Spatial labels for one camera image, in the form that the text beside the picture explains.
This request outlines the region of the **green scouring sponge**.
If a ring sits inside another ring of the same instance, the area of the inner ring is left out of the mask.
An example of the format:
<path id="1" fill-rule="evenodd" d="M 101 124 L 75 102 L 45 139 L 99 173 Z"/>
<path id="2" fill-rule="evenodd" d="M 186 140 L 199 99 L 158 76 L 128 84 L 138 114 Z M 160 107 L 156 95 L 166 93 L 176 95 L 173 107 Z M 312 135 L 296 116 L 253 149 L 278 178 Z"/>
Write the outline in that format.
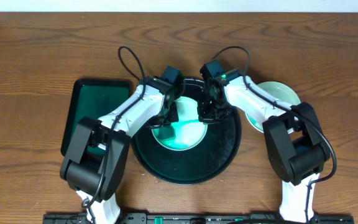
<path id="1" fill-rule="evenodd" d="M 162 126 L 157 131 L 157 138 L 161 141 L 172 140 L 176 138 L 175 128 L 172 125 Z"/>

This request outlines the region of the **light green back plate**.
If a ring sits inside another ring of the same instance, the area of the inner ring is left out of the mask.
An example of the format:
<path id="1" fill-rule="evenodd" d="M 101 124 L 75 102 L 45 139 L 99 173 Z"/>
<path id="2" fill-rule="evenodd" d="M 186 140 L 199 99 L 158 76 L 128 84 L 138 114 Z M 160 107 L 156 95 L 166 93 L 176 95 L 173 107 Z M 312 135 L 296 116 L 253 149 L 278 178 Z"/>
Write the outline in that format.
<path id="1" fill-rule="evenodd" d="M 161 141 L 157 138 L 158 129 L 152 134 L 163 147 L 173 151 L 185 151 L 197 146 L 206 136 L 208 125 L 198 120 L 198 103 L 189 97 L 181 96 L 176 101 L 179 120 L 171 125 L 175 128 L 176 138 Z"/>

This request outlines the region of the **light green plate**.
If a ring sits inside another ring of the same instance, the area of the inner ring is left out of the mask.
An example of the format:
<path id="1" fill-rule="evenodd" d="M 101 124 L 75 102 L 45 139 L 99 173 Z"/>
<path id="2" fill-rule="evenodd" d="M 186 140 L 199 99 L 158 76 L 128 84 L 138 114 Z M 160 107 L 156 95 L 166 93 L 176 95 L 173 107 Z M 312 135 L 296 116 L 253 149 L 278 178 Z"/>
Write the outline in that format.
<path id="1" fill-rule="evenodd" d="M 198 120 L 198 103 L 189 97 L 181 96 L 176 101 L 179 120 L 171 125 L 175 128 L 176 138 L 161 141 L 157 138 L 158 129 L 152 134 L 163 147 L 173 151 L 185 151 L 197 146 L 206 136 L 208 125 Z"/>
<path id="2" fill-rule="evenodd" d="M 296 94 L 294 90 L 292 90 L 289 86 L 280 83 L 280 82 L 263 82 L 257 84 L 261 89 L 265 90 L 267 93 L 272 96 L 278 98 L 279 100 L 286 101 L 291 103 L 292 105 L 298 105 L 301 103 L 300 98 Z M 246 113 L 246 118 L 248 122 L 261 133 L 264 133 L 263 127 L 259 124 L 254 118 L 249 116 Z"/>

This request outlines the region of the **light green front plate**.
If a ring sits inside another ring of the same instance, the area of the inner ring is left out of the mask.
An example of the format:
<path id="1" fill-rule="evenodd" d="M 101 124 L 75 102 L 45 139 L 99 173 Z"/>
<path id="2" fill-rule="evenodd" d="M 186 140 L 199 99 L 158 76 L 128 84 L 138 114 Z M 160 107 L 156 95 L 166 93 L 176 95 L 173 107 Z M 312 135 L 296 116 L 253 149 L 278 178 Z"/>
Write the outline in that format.
<path id="1" fill-rule="evenodd" d="M 292 105 L 298 105 L 301 103 L 300 98 L 296 94 L 294 90 L 292 90 L 289 86 L 280 83 L 280 82 L 263 82 L 257 84 L 261 89 L 265 90 L 267 93 L 272 96 L 278 98 L 279 100 L 286 101 L 291 103 Z M 254 118 L 249 116 L 246 113 L 246 118 L 248 122 L 261 133 L 264 133 L 263 127 L 259 124 Z"/>

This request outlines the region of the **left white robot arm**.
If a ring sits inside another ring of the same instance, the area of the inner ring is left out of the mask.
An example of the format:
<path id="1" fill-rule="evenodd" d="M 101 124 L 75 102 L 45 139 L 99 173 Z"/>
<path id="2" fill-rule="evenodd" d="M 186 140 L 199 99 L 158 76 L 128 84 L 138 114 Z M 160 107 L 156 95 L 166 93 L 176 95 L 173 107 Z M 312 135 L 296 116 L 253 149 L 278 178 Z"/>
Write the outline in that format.
<path id="1" fill-rule="evenodd" d="M 81 197 L 90 223 L 116 223 L 121 209 L 115 192 L 121 183 L 132 137 L 146 123 L 160 128 L 178 121 L 175 100 L 185 79 L 147 77 L 110 113 L 81 118 L 71 135 L 60 177 Z"/>

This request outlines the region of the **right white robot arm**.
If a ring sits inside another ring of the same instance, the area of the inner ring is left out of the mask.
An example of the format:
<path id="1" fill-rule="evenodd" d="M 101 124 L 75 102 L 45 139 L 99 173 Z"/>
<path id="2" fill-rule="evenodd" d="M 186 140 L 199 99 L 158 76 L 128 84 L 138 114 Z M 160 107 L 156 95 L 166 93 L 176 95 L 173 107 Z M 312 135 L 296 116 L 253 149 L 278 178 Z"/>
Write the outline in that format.
<path id="1" fill-rule="evenodd" d="M 202 68 L 200 74 L 204 80 L 200 121 L 216 123 L 238 108 L 261 124 L 270 165 L 283 182 L 280 215 L 286 221 L 310 223 L 314 186 L 330 179 L 319 174 L 324 163 L 334 159 L 313 107 L 280 100 L 239 69 Z"/>

